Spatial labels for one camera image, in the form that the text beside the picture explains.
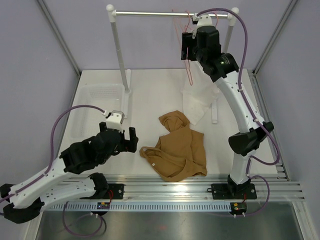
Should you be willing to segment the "tan tank top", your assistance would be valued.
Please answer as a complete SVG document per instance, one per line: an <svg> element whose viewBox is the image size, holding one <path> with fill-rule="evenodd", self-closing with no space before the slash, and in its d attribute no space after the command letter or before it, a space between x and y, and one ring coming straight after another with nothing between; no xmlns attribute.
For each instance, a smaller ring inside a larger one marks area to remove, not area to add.
<svg viewBox="0 0 320 240"><path fill-rule="evenodd" d="M168 134L160 136L154 147L143 146L139 155L165 182L179 182L193 176L207 176L204 134L190 128L180 111L159 118Z"/></svg>

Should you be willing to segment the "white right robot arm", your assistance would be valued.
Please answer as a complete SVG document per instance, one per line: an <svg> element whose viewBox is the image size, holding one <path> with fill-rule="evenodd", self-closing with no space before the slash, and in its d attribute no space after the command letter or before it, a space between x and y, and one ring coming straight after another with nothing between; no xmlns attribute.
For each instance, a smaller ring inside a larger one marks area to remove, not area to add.
<svg viewBox="0 0 320 240"><path fill-rule="evenodd" d="M232 168L226 183L212 184L213 199L255 200L256 189L248 176L250 158L274 130L273 123L266 122L246 96L236 60L221 51L219 31L213 25L201 26L194 33L182 33L181 59L198 61L226 98L239 130L228 138L234 153Z"/></svg>

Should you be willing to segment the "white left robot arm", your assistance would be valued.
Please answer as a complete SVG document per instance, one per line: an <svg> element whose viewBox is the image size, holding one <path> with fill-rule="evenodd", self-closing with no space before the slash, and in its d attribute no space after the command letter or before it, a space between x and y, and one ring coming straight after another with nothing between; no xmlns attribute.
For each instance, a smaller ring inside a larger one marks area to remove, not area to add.
<svg viewBox="0 0 320 240"><path fill-rule="evenodd" d="M0 195L9 203L3 207L3 217L22 224L36 218L46 209L74 199L103 199L109 184L102 173L92 173L87 178L66 186L58 184L74 175L80 175L103 165L111 156L122 152L135 153L138 137L130 127L129 139L125 132L99 124L100 132L80 142L75 142L61 152L50 170L43 170L20 184L3 184Z"/></svg>

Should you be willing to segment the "white tank top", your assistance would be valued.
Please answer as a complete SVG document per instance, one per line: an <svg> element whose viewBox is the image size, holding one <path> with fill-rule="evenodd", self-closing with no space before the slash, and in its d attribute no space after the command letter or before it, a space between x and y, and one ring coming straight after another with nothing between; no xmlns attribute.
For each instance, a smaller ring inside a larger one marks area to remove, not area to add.
<svg viewBox="0 0 320 240"><path fill-rule="evenodd" d="M186 64L187 79L182 90L182 109L192 125L196 125L211 110L210 121L218 123L217 101L220 90L203 72L197 61Z"/></svg>

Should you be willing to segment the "aluminium mounting rail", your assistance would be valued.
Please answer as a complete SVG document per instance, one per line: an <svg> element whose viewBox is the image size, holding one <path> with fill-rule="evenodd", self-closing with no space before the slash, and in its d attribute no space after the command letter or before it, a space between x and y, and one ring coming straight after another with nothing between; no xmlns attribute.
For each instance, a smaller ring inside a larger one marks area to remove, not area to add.
<svg viewBox="0 0 320 240"><path fill-rule="evenodd" d="M277 173L261 174L270 188L271 202L304 202L305 195L298 181L290 181L281 164ZM212 199L207 192L211 184L227 182L226 174L194 176L179 182L165 182L159 176L106 174L109 183L124 185L124 201L204 202Z"/></svg>

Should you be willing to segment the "right aluminium frame post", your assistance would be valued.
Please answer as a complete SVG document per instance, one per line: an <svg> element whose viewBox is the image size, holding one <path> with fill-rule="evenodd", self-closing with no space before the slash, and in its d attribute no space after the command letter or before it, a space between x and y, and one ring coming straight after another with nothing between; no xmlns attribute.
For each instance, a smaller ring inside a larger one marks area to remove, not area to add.
<svg viewBox="0 0 320 240"><path fill-rule="evenodd" d="M278 38L280 37L282 31L284 30L291 14L295 10L299 0L290 0L285 11L283 12L278 24L276 25L275 30L273 31L269 41L267 42L266 47L264 48L262 55L260 56L257 64L255 65L254 69L252 70L252 74L256 77L261 68L263 67L265 61L269 57L273 47L275 46Z"/></svg>

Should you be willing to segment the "aluminium frame post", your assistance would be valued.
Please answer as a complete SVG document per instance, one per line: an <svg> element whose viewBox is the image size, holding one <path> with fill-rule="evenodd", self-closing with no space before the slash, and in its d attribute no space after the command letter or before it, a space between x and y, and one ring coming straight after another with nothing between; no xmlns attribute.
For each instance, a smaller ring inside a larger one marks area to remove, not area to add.
<svg viewBox="0 0 320 240"><path fill-rule="evenodd" d="M45 0L36 0L35 1L40 9L40 11L42 12L44 18L46 19L52 34L54 35L57 43L59 44L61 50L63 51L65 57L67 58L69 64L71 65L74 73L76 74L76 76L78 78L81 77L81 73L82 71L80 70L74 56L72 55L70 48L68 47L63 35L61 34L61 31L46 3Z"/></svg>
<svg viewBox="0 0 320 240"><path fill-rule="evenodd" d="M264 48L262 55L260 56L257 64L255 65L254 69L252 70L252 74L256 77L261 68L263 67L265 61L269 57L273 47L275 46L278 38L280 37L282 31L284 30L291 14L295 10L299 0L290 0L285 11L283 12L278 24L276 25L275 30L273 31L269 41L267 42L266 47Z"/></svg>

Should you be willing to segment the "left aluminium frame post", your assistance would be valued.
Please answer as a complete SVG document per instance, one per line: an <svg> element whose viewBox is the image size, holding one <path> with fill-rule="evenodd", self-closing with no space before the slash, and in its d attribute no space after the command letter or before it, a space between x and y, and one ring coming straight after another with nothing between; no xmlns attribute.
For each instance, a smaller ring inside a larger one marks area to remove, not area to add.
<svg viewBox="0 0 320 240"><path fill-rule="evenodd" d="M42 12L44 18L46 19L52 34L54 35L57 43L59 44L61 50L63 51L65 57L67 58L69 64L71 65L74 73L76 74L76 76L78 78L81 77L81 73L82 71L80 70L74 56L72 55L70 48L68 47L63 35L61 34L61 31L46 3L45 0L36 0L35 1L40 9L40 11Z"/></svg>

